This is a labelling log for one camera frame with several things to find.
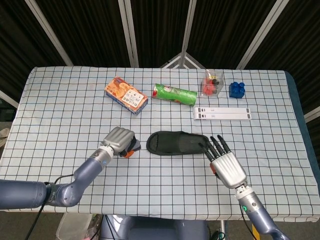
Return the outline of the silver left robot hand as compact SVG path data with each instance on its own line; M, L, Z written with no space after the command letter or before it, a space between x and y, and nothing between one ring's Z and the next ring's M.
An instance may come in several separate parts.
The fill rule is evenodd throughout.
M111 147L114 156L129 158L141 149L140 141L129 129L116 126L100 143L101 146Z

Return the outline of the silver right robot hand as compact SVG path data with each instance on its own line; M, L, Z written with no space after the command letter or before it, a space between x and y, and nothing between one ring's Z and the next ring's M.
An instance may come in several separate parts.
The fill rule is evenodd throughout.
M210 161L213 174L229 189L245 187L247 185L247 175L244 168L222 136L217 135L217 138L219 141L211 136L212 143L207 141L206 145L198 143L202 152Z

